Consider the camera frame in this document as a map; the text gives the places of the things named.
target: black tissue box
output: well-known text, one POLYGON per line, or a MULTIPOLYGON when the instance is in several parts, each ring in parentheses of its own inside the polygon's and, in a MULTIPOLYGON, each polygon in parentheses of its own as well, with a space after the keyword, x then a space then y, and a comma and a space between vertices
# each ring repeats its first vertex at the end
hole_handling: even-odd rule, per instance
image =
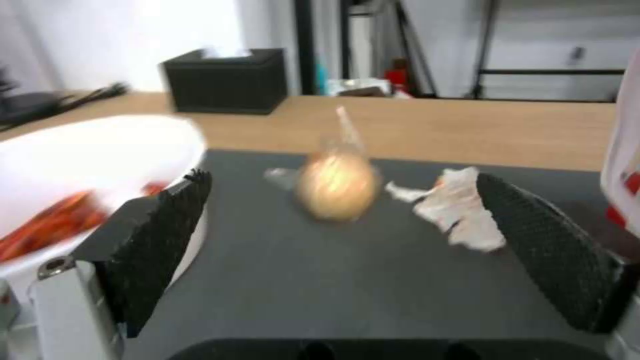
POLYGON ((282 49, 250 49, 243 58, 191 51, 162 63, 176 111, 271 113, 287 97, 282 49))

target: white container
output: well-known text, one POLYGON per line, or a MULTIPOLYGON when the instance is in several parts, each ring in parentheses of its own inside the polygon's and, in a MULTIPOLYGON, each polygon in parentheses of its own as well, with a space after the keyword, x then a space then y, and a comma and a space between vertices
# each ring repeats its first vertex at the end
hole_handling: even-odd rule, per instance
MULTIPOLYGON (((0 238, 41 210, 82 190, 96 190, 111 211, 142 195, 149 181, 175 184, 197 168, 206 143, 192 121, 122 115, 53 127, 0 143, 0 238)), ((19 300, 36 270, 73 251, 94 229, 0 264, 19 300)), ((186 270, 206 233, 203 213, 172 282, 186 270)))

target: metal stand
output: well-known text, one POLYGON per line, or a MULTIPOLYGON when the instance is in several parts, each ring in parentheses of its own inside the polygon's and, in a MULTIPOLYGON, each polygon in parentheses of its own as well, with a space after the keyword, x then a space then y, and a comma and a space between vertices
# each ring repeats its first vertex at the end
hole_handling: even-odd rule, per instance
POLYGON ((409 72, 409 91, 412 95, 416 97, 430 97, 430 98, 438 98, 438 88, 436 86, 435 80, 433 79, 433 75, 431 73, 431 68, 429 68, 429 64, 427 63, 427 59, 422 52, 422 47, 420 46, 420 42, 418 41, 418 35, 415 32, 415 28, 411 25, 408 16, 404 10, 404 6, 402 5, 401 0, 396 0, 396 15, 398 19, 398 30, 400 32, 400 38, 402 41, 404 56, 407 59, 407 69, 409 72), (420 89, 420 85, 418 82, 417 73, 413 69, 413 59, 411 55, 411 51, 409 49, 409 43, 407 40, 406 32, 411 34, 413 38, 413 42, 415 44, 415 53, 417 55, 417 63, 422 69, 422 73, 424 74, 427 82, 429 83, 429 87, 431 88, 430 93, 425 93, 420 89))
POLYGON ((349 23, 349 9, 351 8, 351 0, 340 0, 340 53, 342 64, 342 78, 351 79, 350 60, 351 60, 351 25, 349 23))
POLYGON ((493 40, 495 19, 498 14, 500 0, 486 0, 480 46, 476 54, 476 71, 474 80, 467 97, 472 99, 485 99, 483 75, 537 75, 537 76, 583 76, 583 75, 624 75, 624 69, 486 69, 486 63, 493 40))
POLYGON ((316 50, 311 0, 293 0, 302 95, 316 93, 316 50))

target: cable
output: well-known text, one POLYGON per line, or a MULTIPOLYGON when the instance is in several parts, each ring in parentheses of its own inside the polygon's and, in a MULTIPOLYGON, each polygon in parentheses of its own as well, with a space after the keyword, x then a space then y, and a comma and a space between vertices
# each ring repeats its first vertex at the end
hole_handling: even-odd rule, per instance
POLYGON ((13 129, 18 126, 22 126, 24 124, 28 124, 30 122, 34 122, 37 120, 42 120, 48 117, 66 113, 67 111, 71 111, 73 109, 79 108, 80 106, 88 104, 90 102, 110 99, 112 97, 124 95, 128 91, 129 91, 129 87, 125 83, 114 83, 105 88, 100 88, 98 90, 95 90, 83 97, 76 97, 75 95, 65 96, 57 100, 58 101, 57 106, 54 103, 53 107, 50 110, 45 110, 41 112, 41 114, 39 114, 37 119, 15 121, 15 122, 9 122, 5 124, 3 124, 2 121, 0 121, 0 133, 13 129))
POLYGON ((67 111, 76 109, 82 105, 88 104, 89 102, 110 99, 112 97, 124 95, 128 91, 129 91, 129 88, 127 87, 126 84, 114 83, 109 87, 98 89, 96 91, 93 91, 89 95, 86 95, 79 99, 74 99, 74 96, 64 97, 61 100, 63 103, 60 105, 60 107, 56 111, 56 115, 66 113, 67 111))

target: onion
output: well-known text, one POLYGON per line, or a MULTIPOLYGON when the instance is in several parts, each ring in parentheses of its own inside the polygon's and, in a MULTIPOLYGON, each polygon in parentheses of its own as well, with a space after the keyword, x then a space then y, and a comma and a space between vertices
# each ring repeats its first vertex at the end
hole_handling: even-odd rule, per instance
POLYGON ((356 220, 373 203, 378 175, 355 152, 311 154, 297 185, 300 201, 323 220, 356 220))

